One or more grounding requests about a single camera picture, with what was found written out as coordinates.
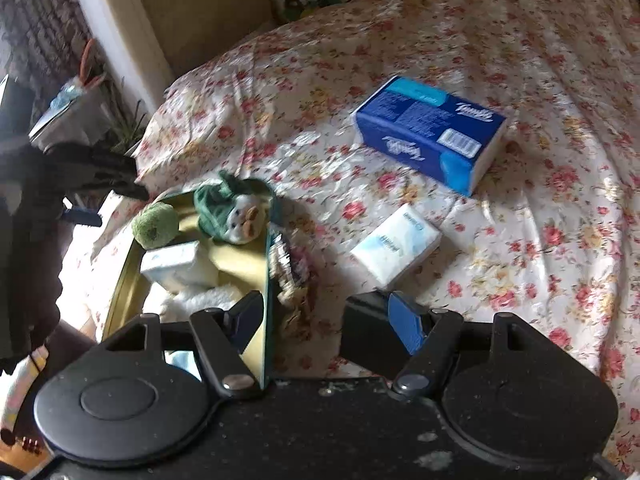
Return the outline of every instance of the blue gripper pad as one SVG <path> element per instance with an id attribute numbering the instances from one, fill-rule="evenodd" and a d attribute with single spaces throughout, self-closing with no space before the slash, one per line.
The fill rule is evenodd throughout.
<path id="1" fill-rule="evenodd" d="M 387 317 L 404 347 L 414 355 L 426 339 L 420 316 L 394 292 L 387 303 Z"/>

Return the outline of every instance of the tissue box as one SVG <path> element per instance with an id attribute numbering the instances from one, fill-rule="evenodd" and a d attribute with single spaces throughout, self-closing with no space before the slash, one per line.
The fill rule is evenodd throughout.
<path id="1" fill-rule="evenodd" d="M 364 143 L 470 196 L 500 145 L 505 118 L 395 76 L 355 112 Z"/>
<path id="2" fill-rule="evenodd" d="M 190 285 L 218 285 L 218 268 L 197 241 L 147 251 L 140 262 L 140 273 L 174 294 Z"/>
<path id="3" fill-rule="evenodd" d="M 351 254 L 387 288 L 426 258 L 442 234 L 408 204 L 382 222 Z"/>

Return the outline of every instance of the metal bolt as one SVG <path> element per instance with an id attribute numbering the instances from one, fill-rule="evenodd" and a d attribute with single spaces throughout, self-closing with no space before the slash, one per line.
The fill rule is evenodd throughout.
<path id="1" fill-rule="evenodd" d="M 419 395 L 429 386 L 429 380 L 420 374 L 403 375 L 396 381 L 396 390 L 410 396 Z"/>
<path id="2" fill-rule="evenodd" d="M 247 374 L 231 374 L 222 379 L 225 390 L 246 390 L 255 384 L 254 378 Z"/>

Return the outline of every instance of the blue tissue box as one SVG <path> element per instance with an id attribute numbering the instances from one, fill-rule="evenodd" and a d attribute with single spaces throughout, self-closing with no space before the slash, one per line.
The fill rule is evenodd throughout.
<path id="1" fill-rule="evenodd" d="M 494 160 L 505 118 L 395 76 L 355 112 L 364 143 L 470 196 Z"/>

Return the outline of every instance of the brand logo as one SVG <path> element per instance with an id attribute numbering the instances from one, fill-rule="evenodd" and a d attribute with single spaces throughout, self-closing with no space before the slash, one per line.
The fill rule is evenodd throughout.
<path id="1" fill-rule="evenodd" d="M 385 235 L 380 236 L 380 241 L 384 246 L 388 247 L 393 253 L 397 253 L 400 250 L 400 248 L 396 246 L 395 243 L 392 242 L 391 238 Z"/>
<path id="2" fill-rule="evenodd" d="M 458 115 L 465 115 L 485 123 L 492 122 L 494 113 L 490 110 L 478 110 L 478 108 L 473 108 L 469 103 L 456 103 L 456 106 L 458 107 L 456 108 Z"/>
<path id="3" fill-rule="evenodd" d="M 418 231 L 422 231 L 424 229 L 424 227 L 422 227 L 420 225 L 420 222 L 418 222 L 414 217 L 412 217 L 409 213 L 404 212 L 402 213 L 402 216 L 404 218 L 406 218 L 408 220 L 408 222 L 413 225 L 416 229 L 418 229 Z"/>
<path id="4" fill-rule="evenodd" d="M 424 157 L 420 156 L 420 147 L 416 146 L 415 142 L 407 142 L 395 137 L 382 137 L 382 140 L 386 140 L 386 148 L 393 155 L 406 153 L 411 155 L 412 160 L 424 160 Z"/>

